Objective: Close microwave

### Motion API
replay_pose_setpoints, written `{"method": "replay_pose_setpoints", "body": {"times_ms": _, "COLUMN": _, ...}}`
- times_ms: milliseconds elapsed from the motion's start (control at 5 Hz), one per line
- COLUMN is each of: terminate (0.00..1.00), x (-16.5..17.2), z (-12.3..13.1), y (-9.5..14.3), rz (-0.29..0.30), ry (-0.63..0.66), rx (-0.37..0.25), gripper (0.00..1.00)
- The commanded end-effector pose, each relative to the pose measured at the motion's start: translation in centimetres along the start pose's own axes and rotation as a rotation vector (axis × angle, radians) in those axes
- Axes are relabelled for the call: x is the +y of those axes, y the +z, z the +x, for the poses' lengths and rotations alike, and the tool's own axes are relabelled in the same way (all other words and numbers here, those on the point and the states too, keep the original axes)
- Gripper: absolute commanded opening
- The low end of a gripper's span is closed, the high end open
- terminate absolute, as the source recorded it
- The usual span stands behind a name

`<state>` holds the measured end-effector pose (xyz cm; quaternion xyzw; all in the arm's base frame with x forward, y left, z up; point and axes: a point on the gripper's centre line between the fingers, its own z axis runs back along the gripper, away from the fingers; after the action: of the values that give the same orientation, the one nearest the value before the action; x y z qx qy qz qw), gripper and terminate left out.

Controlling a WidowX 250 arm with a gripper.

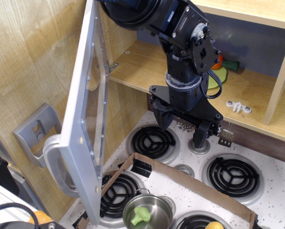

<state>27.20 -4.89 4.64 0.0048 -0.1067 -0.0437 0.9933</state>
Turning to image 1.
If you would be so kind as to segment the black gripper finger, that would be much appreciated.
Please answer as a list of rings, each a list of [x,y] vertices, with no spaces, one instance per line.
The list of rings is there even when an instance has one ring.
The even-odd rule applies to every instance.
[[[173,109],[168,104],[161,101],[153,103],[153,112],[158,126],[165,131],[172,123],[174,115],[171,113]]]
[[[195,129],[193,134],[193,142],[196,148],[201,148],[206,139],[213,135],[211,124],[207,122],[201,122]]]

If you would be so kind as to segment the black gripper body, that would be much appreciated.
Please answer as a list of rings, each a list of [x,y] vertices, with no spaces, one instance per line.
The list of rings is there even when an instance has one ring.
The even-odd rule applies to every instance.
[[[192,123],[195,127],[198,127],[201,122],[207,122],[211,124],[213,134],[221,132],[223,115],[205,97],[202,97],[190,111],[183,111],[170,102],[169,88],[167,86],[152,85],[149,87],[149,92],[152,94],[150,99],[152,105],[155,101],[161,101],[173,109],[171,113],[174,116]]]

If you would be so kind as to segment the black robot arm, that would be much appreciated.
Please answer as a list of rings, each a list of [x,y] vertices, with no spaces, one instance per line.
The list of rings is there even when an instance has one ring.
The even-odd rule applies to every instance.
[[[103,11],[117,25],[147,29],[159,37],[167,58],[165,86],[152,85],[151,104],[165,130],[175,116],[194,125],[193,145],[200,149],[221,131],[223,116],[210,104],[209,79],[220,51],[213,46],[206,15],[189,0],[102,0]]]

